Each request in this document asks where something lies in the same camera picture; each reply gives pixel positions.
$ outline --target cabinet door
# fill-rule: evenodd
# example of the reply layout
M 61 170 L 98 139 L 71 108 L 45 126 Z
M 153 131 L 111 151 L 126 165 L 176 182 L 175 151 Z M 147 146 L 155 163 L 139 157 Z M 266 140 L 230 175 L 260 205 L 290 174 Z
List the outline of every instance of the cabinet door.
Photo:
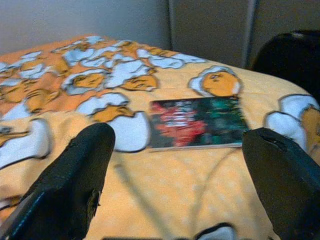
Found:
M 252 2 L 169 0 L 173 50 L 244 67 Z

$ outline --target bed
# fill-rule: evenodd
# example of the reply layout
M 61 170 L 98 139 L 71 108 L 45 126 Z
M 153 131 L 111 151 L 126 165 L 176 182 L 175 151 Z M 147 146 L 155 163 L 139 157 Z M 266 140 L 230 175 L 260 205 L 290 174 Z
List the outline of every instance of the bed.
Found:
M 239 239 L 279 239 L 241 148 L 150 151 L 154 100 L 237 98 L 251 129 L 289 137 L 320 163 L 319 105 L 302 88 L 130 40 L 85 35 L 2 55 L 0 96 L 1 221 L 82 129 L 113 128 L 88 240 L 191 239 L 226 224 Z

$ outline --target yellow fabric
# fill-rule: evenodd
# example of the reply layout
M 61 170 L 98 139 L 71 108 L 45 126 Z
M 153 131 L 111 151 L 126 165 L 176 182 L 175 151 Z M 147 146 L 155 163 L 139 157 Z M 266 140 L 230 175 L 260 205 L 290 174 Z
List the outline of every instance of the yellow fabric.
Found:
M 228 89 L 222 89 L 221 96 L 240 97 L 240 108 L 252 129 L 264 125 L 266 114 L 280 111 L 279 99 L 283 96 L 308 94 L 300 87 L 273 76 L 214 61 L 180 61 L 177 60 L 180 56 L 176 52 L 160 51 L 135 42 L 123 42 L 118 51 L 107 50 L 90 59 L 110 61 L 117 53 L 133 59 L 122 58 L 110 63 L 110 66 L 101 64 L 98 67 L 86 67 L 83 65 L 86 63 L 81 61 L 88 58 L 81 57 L 75 61 L 74 66 L 70 66 L 72 62 L 64 57 L 68 51 L 89 53 L 88 49 L 96 51 L 116 46 L 117 43 L 100 40 L 91 44 L 84 37 L 79 37 L 0 57 L 0 62 L 13 64 L 27 53 L 42 51 L 36 59 L 30 58 L 28 64 L 2 73 L 0 70 L 1 115 L 6 116 L 18 104 L 25 104 L 31 115 L 1 121 L 0 125 L 13 127 L 14 133 L 22 133 L 28 130 L 32 119 L 44 119 L 53 139 L 52 150 L 44 159 L 30 158 L 0 170 L 0 199 L 23 195 L 37 176 L 63 151 L 70 139 L 95 121 L 111 123 L 119 116 L 131 118 L 137 113 L 148 115 L 150 101 L 154 100 L 205 96 L 190 86 L 192 79 L 213 66 L 225 66 L 233 71 L 227 76 L 233 82 L 226 84 Z M 139 56 L 139 49 L 142 49 L 141 54 L 149 52 L 149 56 Z M 164 64 L 163 59 L 167 58 L 174 64 L 184 63 L 180 68 L 156 66 L 156 54 L 161 57 L 159 64 Z M 112 81 L 106 81 L 106 85 L 99 87 L 103 78 L 112 79 L 117 67 L 135 60 L 140 60 L 140 69 L 145 68 L 143 74 L 132 75 L 116 86 L 112 85 Z M 29 78 L 22 78 L 20 72 L 34 70 L 41 63 L 45 65 L 43 70 L 47 67 L 41 77 L 28 75 Z M 74 84 L 74 88 L 71 88 L 66 84 L 66 79 L 78 73 L 81 74 L 71 83 Z M 10 78 L 22 80 L 15 86 L 1 85 Z M 78 91 L 83 88 L 90 90 L 74 94 L 74 89 Z M 112 93 L 125 96 L 127 102 L 122 105 L 110 104 L 113 108 L 104 107 L 106 112 L 74 112 L 93 97 L 100 99 L 115 96 L 106 95 Z M 162 152 L 150 152 L 146 148 L 137 152 L 114 152 L 100 204 L 91 222 L 86 237 L 88 240 L 103 237 L 192 238 L 196 233 L 221 222 L 233 224 L 241 238 L 262 240 L 270 236 L 279 239 L 273 233 L 272 225 L 259 201 L 240 148 Z

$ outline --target wall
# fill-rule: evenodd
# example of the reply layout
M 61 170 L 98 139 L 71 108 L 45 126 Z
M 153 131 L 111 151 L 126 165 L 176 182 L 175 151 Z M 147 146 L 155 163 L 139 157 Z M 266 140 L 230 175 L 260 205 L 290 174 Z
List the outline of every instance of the wall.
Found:
M 167 0 L 3 0 L 0 54 L 95 33 L 169 49 Z
M 252 29 L 251 66 L 262 46 L 294 30 L 320 30 L 320 0 L 260 0 Z

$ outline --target book cover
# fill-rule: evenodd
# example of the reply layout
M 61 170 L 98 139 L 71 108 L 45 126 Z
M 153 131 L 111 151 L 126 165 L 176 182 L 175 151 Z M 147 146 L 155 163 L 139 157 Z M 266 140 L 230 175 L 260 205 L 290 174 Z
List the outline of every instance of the book cover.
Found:
M 240 147 L 249 130 L 235 97 L 203 97 L 151 102 L 153 151 Z

